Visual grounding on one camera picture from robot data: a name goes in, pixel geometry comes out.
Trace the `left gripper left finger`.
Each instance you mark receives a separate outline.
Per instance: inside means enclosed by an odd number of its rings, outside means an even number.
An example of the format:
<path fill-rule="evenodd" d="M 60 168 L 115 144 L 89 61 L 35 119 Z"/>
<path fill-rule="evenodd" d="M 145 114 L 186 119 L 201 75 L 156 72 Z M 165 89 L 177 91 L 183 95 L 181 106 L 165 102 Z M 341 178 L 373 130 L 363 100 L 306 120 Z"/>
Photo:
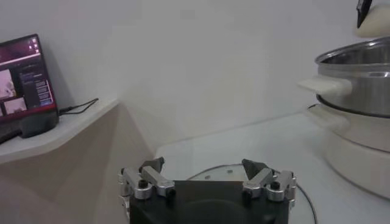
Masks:
<path fill-rule="evenodd" d="M 167 199 L 175 197 L 175 182 L 160 174 L 164 163 L 164 157 L 159 157 L 145 161 L 138 170 L 122 168 L 118 174 L 119 195 L 122 198 L 133 195 L 137 200 L 148 200 L 155 189 L 156 194 L 161 197 Z"/>

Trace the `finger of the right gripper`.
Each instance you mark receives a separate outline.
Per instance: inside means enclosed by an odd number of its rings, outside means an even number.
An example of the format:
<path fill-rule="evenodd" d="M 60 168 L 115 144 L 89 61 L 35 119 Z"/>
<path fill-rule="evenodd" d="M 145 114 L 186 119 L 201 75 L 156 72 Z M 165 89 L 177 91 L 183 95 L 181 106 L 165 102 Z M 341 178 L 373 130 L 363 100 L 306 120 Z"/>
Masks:
<path fill-rule="evenodd" d="M 367 14 L 369 13 L 371 4 L 372 4 L 372 0 L 358 0 L 356 5 L 356 11 L 357 11 L 356 27 L 357 28 L 360 28 L 363 21 L 365 20 Z"/>

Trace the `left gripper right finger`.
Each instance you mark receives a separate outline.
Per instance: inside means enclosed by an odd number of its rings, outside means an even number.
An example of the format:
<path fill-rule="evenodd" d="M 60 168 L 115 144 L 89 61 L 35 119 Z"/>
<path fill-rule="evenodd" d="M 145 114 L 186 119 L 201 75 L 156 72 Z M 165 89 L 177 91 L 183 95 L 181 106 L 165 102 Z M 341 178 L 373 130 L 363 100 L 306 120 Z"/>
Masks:
<path fill-rule="evenodd" d="M 243 182 L 243 200 L 251 202 L 265 196 L 273 202 L 295 202 L 297 180 L 292 171 L 281 172 L 271 169 L 265 163 L 249 159 L 241 161 L 247 181 Z"/>

